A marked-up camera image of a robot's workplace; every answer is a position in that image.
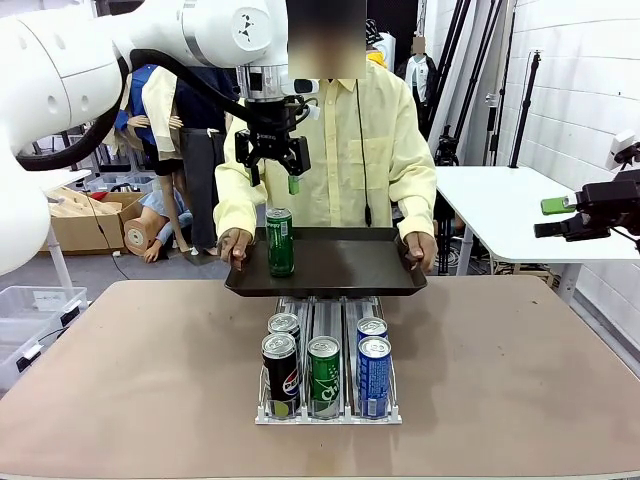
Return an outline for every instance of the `black tray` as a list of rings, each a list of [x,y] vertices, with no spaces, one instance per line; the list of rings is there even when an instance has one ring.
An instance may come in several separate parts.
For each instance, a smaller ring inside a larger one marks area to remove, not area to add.
[[[256,231],[242,271],[231,269],[226,286],[243,297],[360,298],[413,295],[427,285],[411,270],[407,247],[394,228],[296,228],[295,272],[269,274],[266,231]]]

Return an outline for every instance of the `black pole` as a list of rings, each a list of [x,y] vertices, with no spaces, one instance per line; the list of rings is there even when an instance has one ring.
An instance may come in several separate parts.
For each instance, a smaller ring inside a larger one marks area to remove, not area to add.
[[[449,52],[451,51],[451,42],[453,40],[453,32],[455,32],[456,25],[458,24],[463,2],[464,0],[457,0],[456,6],[453,9],[453,15],[451,16],[451,23],[449,24],[449,29],[447,30],[447,37],[445,38],[445,41],[444,41],[442,54],[440,55],[440,62],[438,64],[438,73],[436,75],[437,81],[439,81],[440,78],[442,78],[442,72],[444,71],[444,65],[446,63],[444,60],[446,58],[449,58]]]
[[[489,45],[491,44],[491,39],[493,37],[493,31],[496,27],[496,22],[498,21],[498,16],[500,16],[502,2],[503,0],[498,0],[498,7],[494,12],[493,7],[495,2],[494,0],[491,1],[491,8],[489,9],[489,15],[487,15],[487,21],[484,25],[484,32],[482,33],[482,40],[480,41],[478,55],[476,56],[476,61],[473,65],[471,78],[469,79],[469,87],[467,88],[464,103],[462,104],[462,110],[460,112],[460,118],[458,119],[458,123],[456,125],[454,137],[458,140],[460,140],[460,137],[462,136],[462,130],[464,129],[464,125],[467,121],[467,115],[469,114],[469,108],[471,108],[473,94],[476,91],[476,85],[478,84],[478,80],[480,79],[480,73],[482,72],[484,60],[485,58],[487,58],[487,52],[489,51]]]
[[[533,86],[536,83],[536,74],[540,66],[540,52],[536,51],[531,62],[531,75],[529,76],[529,85],[527,85],[527,94],[524,102],[522,102],[522,115],[518,124],[518,133],[516,134],[516,143],[513,147],[513,156],[509,168],[518,168],[518,158],[520,157],[520,148],[522,147],[522,138],[524,137],[524,129],[527,126],[527,116],[529,107],[531,106],[531,95],[533,94]]]
[[[435,121],[436,114],[438,113],[438,106],[440,105],[440,100],[442,99],[442,93],[444,91],[444,87],[447,84],[447,77],[449,76],[449,71],[451,70],[451,64],[453,63],[453,59],[455,57],[456,50],[458,48],[458,43],[460,43],[460,35],[462,33],[462,28],[464,27],[465,20],[467,18],[467,13],[469,11],[469,5],[471,4],[471,0],[463,0],[464,3],[462,5],[462,9],[460,11],[460,17],[458,19],[458,23],[456,24],[456,29],[453,33],[453,39],[451,41],[451,49],[449,51],[449,56],[445,59],[445,63],[443,65],[442,76],[438,82],[438,89],[435,94],[435,98],[431,108],[429,109],[429,117],[427,118],[426,125],[426,136],[427,138],[431,134],[431,129],[433,128],[433,122]]]
[[[489,106],[489,119],[487,121],[487,136],[484,141],[484,150],[482,151],[482,166],[487,166],[487,157],[489,155],[489,144],[491,142],[491,134],[496,128],[496,116],[498,115],[498,98],[497,95],[487,95],[487,105]]]
[[[460,20],[460,12],[462,10],[462,3],[464,0],[456,0],[456,6],[453,10],[453,15],[451,16],[451,23],[449,24],[449,29],[447,31],[447,37],[444,41],[444,46],[442,48],[442,54],[440,55],[440,62],[438,64],[438,69],[436,72],[436,76],[433,80],[433,84],[430,87],[430,92],[429,92],[429,102],[427,103],[427,105],[424,108],[424,112],[423,112],[423,118],[425,119],[425,122],[429,119],[429,117],[431,116],[431,110],[433,108],[438,108],[437,105],[435,105],[435,92],[437,92],[438,90],[438,86],[440,85],[440,80],[442,78],[442,74],[444,72],[444,66],[447,64],[448,62],[448,58],[449,58],[449,53],[451,51],[451,44],[453,42],[453,34],[455,32],[456,26],[458,25],[458,21]],[[429,138],[429,132],[423,132],[423,134],[425,134],[425,138],[428,139]]]
[[[495,167],[498,160],[498,146],[500,144],[500,130],[502,129],[502,115],[504,113],[504,96],[507,93],[507,75],[509,74],[509,62],[511,61],[511,46],[513,45],[513,28],[516,24],[516,9],[513,9],[513,16],[511,19],[511,31],[509,32],[509,46],[507,47],[507,59],[504,66],[504,76],[502,77],[502,88],[500,89],[500,111],[498,113],[498,129],[491,137],[491,159],[492,164]]]

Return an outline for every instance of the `white pole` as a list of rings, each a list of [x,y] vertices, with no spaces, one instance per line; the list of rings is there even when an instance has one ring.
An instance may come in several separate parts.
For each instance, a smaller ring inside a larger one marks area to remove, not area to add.
[[[58,279],[60,285],[66,290],[67,298],[73,297],[73,283],[71,283],[71,277],[69,276],[69,270],[67,270],[67,264],[64,263],[64,257],[62,256],[62,249],[56,238],[56,233],[53,231],[53,225],[49,227],[49,233],[47,235],[47,245],[53,264],[56,267],[58,273]]]

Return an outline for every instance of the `cardboard box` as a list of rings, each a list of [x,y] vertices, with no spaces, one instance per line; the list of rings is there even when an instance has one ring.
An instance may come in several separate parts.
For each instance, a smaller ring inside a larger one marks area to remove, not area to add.
[[[116,202],[122,204],[122,211],[117,215],[98,215],[97,217],[65,217],[51,218],[53,230],[60,243],[62,251],[66,255],[92,255],[110,253],[116,250],[127,252],[124,244],[124,224],[137,218],[142,213],[142,205],[138,200],[144,197],[144,193],[109,193],[103,202]],[[102,226],[104,236],[96,223]],[[48,251],[45,243],[40,250]]]

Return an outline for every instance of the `white table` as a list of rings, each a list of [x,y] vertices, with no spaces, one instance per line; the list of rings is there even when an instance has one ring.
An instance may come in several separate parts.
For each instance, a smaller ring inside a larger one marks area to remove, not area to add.
[[[535,238],[537,223],[559,222],[575,214],[544,216],[540,202],[572,191],[527,167],[438,167],[438,191],[467,225],[457,275],[466,275],[473,236],[496,260],[508,263],[563,264],[558,294],[573,297],[582,264],[638,261],[633,242],[611,237],[567,242],[562,237]]]
[[[29,175],[33,179],[33,182],[40,187],[40,190],[44,193],[48,193],[52,190],[64,187],[65,185],[69,185],[70,183],[77,182],[78,180],[88,177],[91,175],[91,170],[78,170],[75,172],[72,170],[51,170],[48,172],[30,172]],[[67,270],[67,264],[64,263],[64,256],[62,255],[60,244],[56,238],[56,233],[53,231],[53,225],[49,227],[49,233],[47,234],[47,246],[49,247],[53,264],[56,267],[60,285],[65,289],[73,288],[71,277],[69,276],[69,270]]]

